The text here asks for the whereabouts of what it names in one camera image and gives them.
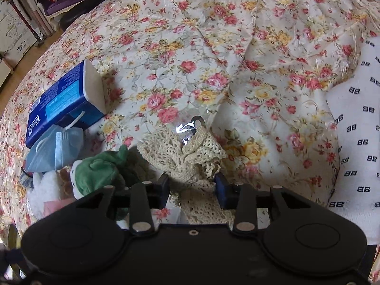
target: crocheted lace fabric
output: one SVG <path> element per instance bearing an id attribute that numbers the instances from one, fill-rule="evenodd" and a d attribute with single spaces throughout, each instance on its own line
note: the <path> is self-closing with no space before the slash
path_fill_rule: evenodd
<path id="1" fill-rule="evenodd" d="M 203 126 L 181 148 L 177 135 L 158 129 L 137 145 L 144 159 L 173 180 L 171 190 L 190 224 L 231 223 L 233 213 L 223 211 L 213 194 L 214 175 L 226 152 Z"/>

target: tissue pack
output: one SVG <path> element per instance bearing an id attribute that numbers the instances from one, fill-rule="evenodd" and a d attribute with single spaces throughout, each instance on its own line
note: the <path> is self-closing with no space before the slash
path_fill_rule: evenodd
<path id="1" fill-rule="evenodd" d="M 26 130 L 26 146 L 31 148 L 53 124 L 87 129 L 106 114 L 100 74 L 89 60 L 72 68 L 45 91 L 32 105 Z"/>

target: barcode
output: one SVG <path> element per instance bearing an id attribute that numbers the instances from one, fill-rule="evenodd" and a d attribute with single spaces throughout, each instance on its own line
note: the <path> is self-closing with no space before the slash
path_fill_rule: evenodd
<path id="1" fill-rule="evenodd" d="M 41 99 L 41 97 L 39 97 L 38 99 L 35 100 L 35 102 L 32 105 L 32 108 L 30 109 L 30 112 L 32 112 L 33 109 L 35 109 L 37 107 L 37 105 L 39 104 L 40 99 Z"/>

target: surgical mask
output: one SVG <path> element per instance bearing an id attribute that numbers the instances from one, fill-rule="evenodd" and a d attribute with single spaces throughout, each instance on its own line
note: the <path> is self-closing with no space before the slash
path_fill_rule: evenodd
<path id="1" fill-rule="evenodd" d="M 83 148 L 83 129 L 72 126 L 84 115 L 82 112 L 65 128 L 52 125 L 32 146 L 26 156 L 27 172 L 60 170 L 72 164 Z"/>

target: light blue label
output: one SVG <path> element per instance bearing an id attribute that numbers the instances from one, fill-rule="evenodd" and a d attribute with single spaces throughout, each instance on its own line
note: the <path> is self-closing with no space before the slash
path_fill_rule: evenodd
<path id="1" fill-rule="evenodd" d="M 75 81 L 46 105 L 46 119 L 51 121 L 67 106 L 79 99 L 79 81 Z"/>

